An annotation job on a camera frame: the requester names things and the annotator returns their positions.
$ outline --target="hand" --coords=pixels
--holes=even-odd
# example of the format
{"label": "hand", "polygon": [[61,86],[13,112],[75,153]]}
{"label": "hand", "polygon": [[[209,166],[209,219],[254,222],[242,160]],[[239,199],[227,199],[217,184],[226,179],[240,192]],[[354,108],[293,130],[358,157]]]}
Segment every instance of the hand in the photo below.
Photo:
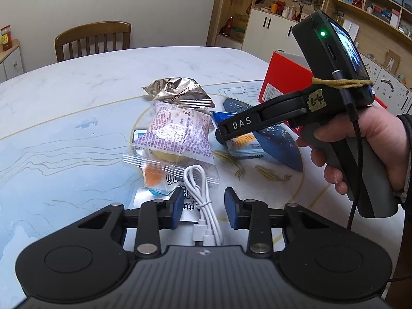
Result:
{"label": "hand", "polygon": [[[359,126],[362,137],[366,137],[385,165],[393,191],[403,190],[409,163],[409,141],[401,120],[383,108],[368,107],[359,111]],[[355,137],[355,132],[348,115],[339,114],[315,130],[314,136],[322,142],[337,142],[346,137]],[[308,143],[299,137],[296,145],[305,147]],[[325,165],[325,155],[320,150],[313,149],[311,159],[316,166]],[[327,182],[335,185],[339,194],[348,192],[340,170],[326,166],[324,176]]]}

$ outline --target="sleeve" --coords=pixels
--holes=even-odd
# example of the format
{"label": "sleeve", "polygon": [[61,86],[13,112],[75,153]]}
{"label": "sleeve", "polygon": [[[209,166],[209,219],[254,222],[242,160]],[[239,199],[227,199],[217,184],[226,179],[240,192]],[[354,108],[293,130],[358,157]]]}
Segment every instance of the sleeve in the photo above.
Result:
{"label": "sleeve", "polygon": [[403,192],[398,194],[402,208],[407,213],[408,219],[412,221],[412,185],[410,185],[410,174],[411,174],[411,149],[412,149],[412,115],[402,114],[398,115],[398,118],[402,121],[405,126],[406,135],[409,140],[409,164],[406,172],[405,186]]}

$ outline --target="lit screen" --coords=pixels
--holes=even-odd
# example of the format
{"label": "lit screen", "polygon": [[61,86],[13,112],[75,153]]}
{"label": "lit screen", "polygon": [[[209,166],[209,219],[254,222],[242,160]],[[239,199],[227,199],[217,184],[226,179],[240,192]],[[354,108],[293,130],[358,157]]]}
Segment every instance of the lit screen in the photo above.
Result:
{"label": "lit screen", "polygon": [[335,30],[340,42],[342,43],[343,48],[345,49],[349,59],[351,60],[356,74],[359,76],[368,77],[368,74],[365,71],[365,67],[362,63],[361,56],[359,55],[351,38],[347,35],[345,31],[342,31],[337,24],[334,24],[333,22],[330,22],[330,24]]}

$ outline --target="jar with red lid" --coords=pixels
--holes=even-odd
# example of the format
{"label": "jar with red lid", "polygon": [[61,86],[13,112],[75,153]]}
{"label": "jar with red lid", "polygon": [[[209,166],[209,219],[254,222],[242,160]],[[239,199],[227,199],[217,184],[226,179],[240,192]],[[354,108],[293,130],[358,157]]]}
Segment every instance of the jar with red lid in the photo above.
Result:
{"label": "jar with red lid", "polygon": [[8,50],[9,48],[12,48],[12,35],[10,31],[10,25],[5,26],[4,28],[0,29],[1,32],[1,42],[3,44],[3,51]]}

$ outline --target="chair backrest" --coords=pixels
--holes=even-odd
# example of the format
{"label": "chair backrest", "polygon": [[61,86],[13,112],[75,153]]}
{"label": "chair backrest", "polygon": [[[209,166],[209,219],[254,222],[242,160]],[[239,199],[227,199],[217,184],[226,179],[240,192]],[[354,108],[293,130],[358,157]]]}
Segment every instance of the chair backrest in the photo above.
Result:
{"label": "chair backrest", "polygon": [[56,48],[57,61],[64,61],[63,45],[69,44],[69,59],[73,59],[73,46],[72,42],[77,41],[78,57],[82,57],[82,43],[81,39],[86,39],[86,55],[90,55],[90,42],[89,38],[94,37],[94,50],[95,53],[99,53],[99,36],[103,35],[104,52],[107,52],[107,35],[113,34],[113,51],[116,51],[116,33],[123,33],[122,50],[130,48],[130,31],[131,24],[127,22],[97,22],[80,25],[75,28],[71,28],[61,33],[54,40],[54,46]]}

